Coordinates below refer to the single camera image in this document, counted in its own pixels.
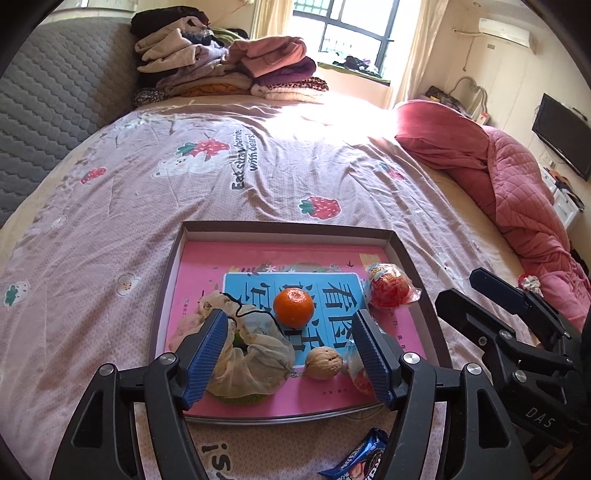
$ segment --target tray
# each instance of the tray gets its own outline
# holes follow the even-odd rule
[[[378,323],[406,351],[450,367],[449,352],[431,301],[394,232],[272,222],[181,225],[154,310],[148,360],[168,350],[167,338],[178,321],[195,311],[200,298],[213,290],[227,288],[234,297],[242,296],[244,303],[271,310],[279,290],[302,284],[320,303],[316,309],[320,323],[310,322],[302,332],[284,331],[296,351],[296,366],[285,385],[254,405],[225,404],[206,394],[187,412],[187,418],[217,424],[273,424],[374,408],[375,400],[358,392],[347,375],[316,381],[301,373],[310,348],[322,343],[344,348],[350,337],[350,317],[364,307],[361,289],[365,268],[378,260],[396,262],[423,289],[418,302],[394,312],[375,314]]]

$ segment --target gray quilted headboard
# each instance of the gray quilted headboard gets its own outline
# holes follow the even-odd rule
[[[41,25],[0,78],[0,225],[68,152],[132,110],[128,18]]]

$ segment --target silver bolt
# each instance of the silver bolt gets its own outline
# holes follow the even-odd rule
[[[113,365],[111,365],[111,364],[104,364],[102,367],[99,368],[99,373],[103,377],[107,377],[108,375],[110,375],[111,373],[113,373],[113,370],[115,370],[115,368],[113,367]]]
[[[482,367],[477,364],[468,364],[466,370],[468,370],[468,373],[472,375],[480,375],[482,373]]]
[[[174,353],[163,353],[158,357],[158,362],[163,365],[170,365],[177,359],[177,356]]]
[[[513,372],[513,376],[520,383],[525,383],[525,381],[527,380],[527,375],[523,370],[515,370]]]
[[[409,352],[409,353],[405,353],[402,356],[403,360],[411,365],[417,364],[421,361],[421,357],[419,357],[416,353],[413,352]]]

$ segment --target beige curtain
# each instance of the beige curtain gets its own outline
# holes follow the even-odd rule
[[[252,38],[287,35],[293,0],[257,0]]]
[[[390,88],[386,95],[384,108],[391,109],[398,102],[415,98],[423,78],[427,62],[433,49],[435,37],[449,0],[405,0],[401,1],[394,25],[394,45],[397,45],[389,63],[397,68],[389,69]],[[415,25],[414,32],[409,25]]]

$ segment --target black flat screen tv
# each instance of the black flat screen tv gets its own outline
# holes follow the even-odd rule
[[[571,109],[544,94],[532,130],[579,176],[591,175],[591,128]]]

